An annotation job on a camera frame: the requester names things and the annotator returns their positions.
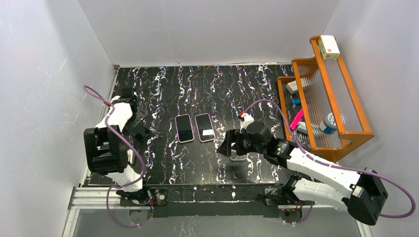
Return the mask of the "clear magsafe phone case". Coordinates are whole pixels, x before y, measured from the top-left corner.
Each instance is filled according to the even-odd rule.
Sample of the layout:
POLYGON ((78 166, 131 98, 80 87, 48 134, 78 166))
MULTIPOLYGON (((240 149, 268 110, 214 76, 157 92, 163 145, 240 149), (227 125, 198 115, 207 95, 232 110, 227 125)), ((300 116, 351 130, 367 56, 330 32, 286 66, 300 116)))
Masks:
POLYGON ((247 160, 247 154, 238 155, 237 153, 231 153, 229 158, 232 162, 244 162, 247 160))

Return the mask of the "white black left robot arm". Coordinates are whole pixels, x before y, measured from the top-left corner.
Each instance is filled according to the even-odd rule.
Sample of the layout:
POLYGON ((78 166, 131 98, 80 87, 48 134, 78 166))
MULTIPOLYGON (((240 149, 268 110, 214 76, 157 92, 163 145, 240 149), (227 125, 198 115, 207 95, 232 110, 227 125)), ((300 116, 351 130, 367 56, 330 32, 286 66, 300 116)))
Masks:
POLYGON ((84 146, 87 165, 92 173, 111 178, 117 194, 126 199, 148 198, 143 188, 144 161, 138 151, 123 136, 126 131, 139 142, 151 134, 142 122, 146 112, 137 104, 134 88, 123 88, 119 95, 106 100, 89 86, 83 86, 91 96, 108 107, 105 118, 95 127, 84 131, 84 146))

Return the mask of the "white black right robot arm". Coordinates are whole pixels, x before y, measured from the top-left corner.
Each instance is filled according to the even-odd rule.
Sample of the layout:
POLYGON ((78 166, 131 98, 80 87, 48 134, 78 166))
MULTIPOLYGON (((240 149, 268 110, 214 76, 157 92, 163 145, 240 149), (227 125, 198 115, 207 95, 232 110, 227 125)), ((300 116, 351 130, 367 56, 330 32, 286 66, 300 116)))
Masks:
POLYGON ((381 214, 388 193, 372 169, 344 167, 300 149, 296 143, 276 138, 267 126, 256 121, 246 128, 228 130, 216 152, 225 157, 262 154, 273 165, 306 174, 315 181, 290 177, 281 196, 290 200, 314 201, 347 211, 359 222, 373 226, 381 214))

